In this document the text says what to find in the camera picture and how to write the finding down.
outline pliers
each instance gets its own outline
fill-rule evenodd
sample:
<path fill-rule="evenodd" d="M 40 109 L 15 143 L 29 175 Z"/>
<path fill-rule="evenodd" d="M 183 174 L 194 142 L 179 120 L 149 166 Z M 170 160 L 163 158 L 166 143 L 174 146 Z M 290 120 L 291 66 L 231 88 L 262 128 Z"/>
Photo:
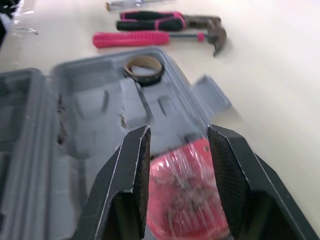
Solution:
<path fill-rule="evenodd" d="M 119 31 L 161 30 L 178 32 L 187 27 L 181 12 L 130 11 L 120 13 Z"/>

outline tool case compartment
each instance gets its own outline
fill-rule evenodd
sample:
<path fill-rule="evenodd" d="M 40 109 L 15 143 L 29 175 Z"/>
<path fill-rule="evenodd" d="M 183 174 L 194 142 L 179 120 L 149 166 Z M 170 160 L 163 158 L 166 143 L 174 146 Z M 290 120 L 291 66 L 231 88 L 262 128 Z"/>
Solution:
<path fill-rule="evenodd" d="M 124 65 L 141 55 L 155 57 L 164 66 L 159 83 L 141 87 L 124 77 Z M 0 129 L 6 122 L 15 125 L 15 131 L 21 127 L 12 149 L 4 140 L 15 140 L 17 133 L 10 135 L 11 129 L 5 126 L 0 136 L 0 150 L 11 150 L 15 156 L 3 186 L 0 240 L 71 239 L 97 173 L 127 133 L 150 126 L 150 154 L 156 156 L 205 136 L 215 113 L 205 112 L 208 108 L 193 94 L 197 84 L 191 89 L 180 69 L 158 47 L 62 63 L 49 77 L 36 69 L 2 75 L 24 71 L 30 74 L 29 95 L 24 93 L 27 102 L 18 95 L 12 97 L 23 105 L 15 106 L 15 114 L 21 117 L 8 121 L 1 114 Z M 11 86 L 2 75 L 0 96 Z M 208 76 L 203 79 L 201 87 L 203 81 L 212 81 Z M 19 84 L 27 89 L 27 81 Z M 231 107 L 218 86 L 211 101 L 221 104 L 221 111 Z M 12 111 L 9 104 L 0 102 L 1 113 Z"/>

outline plastic wrap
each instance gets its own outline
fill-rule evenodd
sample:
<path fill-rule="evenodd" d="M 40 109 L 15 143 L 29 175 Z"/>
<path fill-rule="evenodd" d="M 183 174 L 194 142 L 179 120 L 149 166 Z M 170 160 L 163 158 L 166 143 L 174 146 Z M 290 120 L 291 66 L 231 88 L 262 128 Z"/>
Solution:
<path fill-rule="evenodd" d="M 158 240 L 219 240 L 229 235 L 208 140 L 151 162 L 147 225 Z"/>

